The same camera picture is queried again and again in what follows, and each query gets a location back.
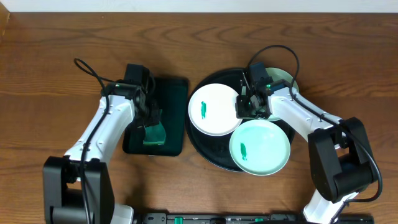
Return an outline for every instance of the white wall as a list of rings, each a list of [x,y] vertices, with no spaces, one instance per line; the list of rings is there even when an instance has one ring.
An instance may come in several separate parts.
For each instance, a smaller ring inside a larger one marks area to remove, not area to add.
[[[10,12],[398,12],[398,0],[0,0]]]

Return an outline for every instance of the light green plate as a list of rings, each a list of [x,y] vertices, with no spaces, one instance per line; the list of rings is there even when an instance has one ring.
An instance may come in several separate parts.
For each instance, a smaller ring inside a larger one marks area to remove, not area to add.
[[[266,70],[267,70],[268,75],[272,77],[274,82],[281,80],[281,79],[284,79],[288,82],[291,82],[293,80],[293,77],[289,73],[283,71],[282,69],[266,68]],[[293,87],[297,91],[299,91],[299,86],[297,85],[297,82],[294,82]],[[267,119],[267,121],[277,121],[277,120],[280,120],[280,118],[278,118],[274,115],[270,115],[269,118]]]
[[[229,140],[233,161],[254,175],[271,175],[285,166],[290,156],[290,143],[276,124],[252,120],[241,124]]]

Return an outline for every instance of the green ink mark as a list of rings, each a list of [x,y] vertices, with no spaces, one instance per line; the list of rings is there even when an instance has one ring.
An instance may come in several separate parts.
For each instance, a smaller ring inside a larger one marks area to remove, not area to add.
[[[241,143],[241,153],[242,153],[242,159],[246,161],[247,160],[246,156],[248,155],[246,154],[246,146],[244,146],[243,143]]]
[[[201,102],[201,118],[206,119],[206,103],[204,101]]]

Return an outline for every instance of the black bracket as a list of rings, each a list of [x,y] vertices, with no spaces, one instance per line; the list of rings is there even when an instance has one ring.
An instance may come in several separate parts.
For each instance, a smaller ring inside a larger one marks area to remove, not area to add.
[[[236,117],[267,119],[271,115],[268,96],[271,96],[274,91],[290,86],[290,83],[285,80],[274,82],[262,62],[249,65],[243,74],[248,77],[246,79],[249,80],[247,87],[250,90],[236,97]]]
[[[354,134],[371,152],[363,123],[357,118],[341,122],[342,127]],[[337,156],[335,145],[349,148],[349,153]],[[369,159],[349,138],[343,138],[341,129],[332,127],[318,129],[308,135],[312,181],[326,200],[333,203],[345,195],[362,192],[369,184],[377,181],[376,171]]]
[[[105,90],[109,95],[124,96],[134,101],[136,119],[147,127],[158,124],[161,116],[157,102],[148,95],[148,89],[154,87],[154,83],[150,84],[150,76],[149,69],[143,65],[128,64],[124,79],[109,83]]]
[[[106,163],[92,160],[85,163],[88,204],[93,223],[110,223],[114,195]],[[79,162],[68,157],[50,156],[43,167],[44,214],[48,224],[85,223],[86,213],[81,190],[69,189],[79,174]]]

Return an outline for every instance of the white plate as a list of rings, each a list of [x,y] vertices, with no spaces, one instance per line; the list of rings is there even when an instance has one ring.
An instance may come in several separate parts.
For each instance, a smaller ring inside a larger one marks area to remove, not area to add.
[[[271,175],[289,160],[290,143],[276,124],[252,120],[240,125],[229,140],[233,161],[253,175]]]
[[[210,136],[233,132],[242,122],[236,118],[235,102],[238,93],[223,84],[201,87],[191,97],[189,118],[199,131]]]
[[[267,70],[268,75],[272,77],[274,82],[276,82],[278,80],[281,80],[281,79],[284,79],[284,80],[286,80],[288,82],[291,82],[293,80],[293,77],[289,73],[285,72],[282,69],[279,69],[279,68],[266,68],[266,70]],[[299,86],[297,85],[296,81],[294,81],[293,87],[297,91],[299,91]],[[278,121],[278,120],[280,120],[280,118],[274,116],[273,114],[270,115],[269,118],[267,119],[267,121]]]

